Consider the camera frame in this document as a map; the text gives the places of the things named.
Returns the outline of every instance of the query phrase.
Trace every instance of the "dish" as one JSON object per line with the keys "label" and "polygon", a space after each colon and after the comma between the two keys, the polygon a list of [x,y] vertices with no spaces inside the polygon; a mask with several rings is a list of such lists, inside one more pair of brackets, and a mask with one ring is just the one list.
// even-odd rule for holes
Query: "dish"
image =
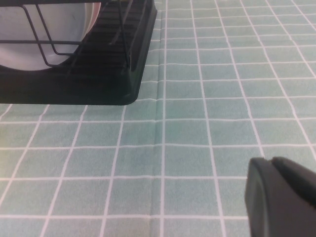
{"label": "dish", "polygon": [[94,5],[93,5],[93,14],[92,14],[92,18],[91,18],[91,22],[90,22],[89,28],[87,30],[87,34],[91,31],[92,27],[94,26],[95,22],[97,21],[100,9],[101,9],[101,3],[100,2],[95,2]]}
{"label": "dish", "polygon": [[[43,4],[40,10],[52,40],[81,41],[89,29],[92,3]],[[34,5],[26,5],[39,40],[48,40],[45,28]],[[20,7],[1,7],[0,39],[35,40],[25,11]],[[41,45],[49,64],[58,65],[68,56],[54,53],[51,45]],[[78,45],[57,44],[59,53],[73,53]],[[43,60],[37,44],[0,44],[0,65],[17,70],[38,71],[50,68]]]}

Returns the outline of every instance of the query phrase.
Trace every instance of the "black dish rack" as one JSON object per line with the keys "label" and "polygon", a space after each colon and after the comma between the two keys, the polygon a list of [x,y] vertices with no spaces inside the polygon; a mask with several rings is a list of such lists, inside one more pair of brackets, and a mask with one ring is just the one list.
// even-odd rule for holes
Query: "black dish rack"
{"label": "black dish rack", "polygon": [[[93,29],[81,42],[53,41],[39,4],[101,2]],[[24,5],[34,4],[49,40],[39,40]],[[45,63],[42,71],[0,66],[0,103],[126,105],[137,99],[157,10],[154,0],[1,0],[0,7],[22,7],[35,40],[0,43],[37,44]],[[41,45],[78,45],[61,65],[50,65]]]}

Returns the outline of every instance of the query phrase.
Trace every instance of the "plate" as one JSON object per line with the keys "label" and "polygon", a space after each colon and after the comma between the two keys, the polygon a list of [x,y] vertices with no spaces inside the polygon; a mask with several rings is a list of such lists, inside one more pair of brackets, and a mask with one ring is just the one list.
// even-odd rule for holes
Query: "plate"
{"label": "plate", "polygon": [[93,14],[92,14],[91,22],[90,22],[90,25],[88,27],[87,33],[89,33],[89,31],[91,31],[92,27],[94,26],[95,22],[97,21],[100,9],[101,9],[101,3],[95,2],[93,4]]}
{"label": "plate", "polygon": [[[39,5],[52,40],[81,41],[91,24],[92,3]],[[26,5],[40,40],[48,40],[39,13],[34,5]],[[25,11],[21,7],[0,8],[1,40],[35,40]],[[68,56],[54,53],[51,45],[42,44],[49,64],[58,65]],[[59,53],[73,53],[78,45],[55,45]],[[0,44],[0,65],[17,70],[38,71],[50,68],[43,60],[37,44]]]}

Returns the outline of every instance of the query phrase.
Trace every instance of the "green checkered tablecloth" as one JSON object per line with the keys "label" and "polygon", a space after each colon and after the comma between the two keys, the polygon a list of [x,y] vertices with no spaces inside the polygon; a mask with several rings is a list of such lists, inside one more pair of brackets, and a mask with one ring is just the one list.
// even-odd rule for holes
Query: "green checkered tablecloth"
{"label": "green checkered tablecloth", "polygon": [[0,105],[0,237],[248,237],[251,157],[316,170],[315,0],[156,7],[135,103]]}

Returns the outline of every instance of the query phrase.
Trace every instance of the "wire rack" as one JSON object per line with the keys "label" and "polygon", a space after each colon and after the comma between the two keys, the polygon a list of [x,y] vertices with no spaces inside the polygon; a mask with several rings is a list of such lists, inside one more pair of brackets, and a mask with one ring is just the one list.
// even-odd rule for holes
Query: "wire rack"
{"label": "wire rack", "polygon": [[[35,40],[1,43],[38,45],[49,69],[18,71],[0,66],[0,103],[125,105],[138,96],[151,35],[157,15],[153,0],[99,0],[101,10],[82,41],[55,41],[40,4],[83,3],[96,0],[2,0],[0,7],[21,7]],[[39,40],[26,5],[34,4],[48,40]],[[60,65],[48,62],[43,45],[56,55],[69,56]],[[74,53],[61,53],[56,45],[78,45]]]}

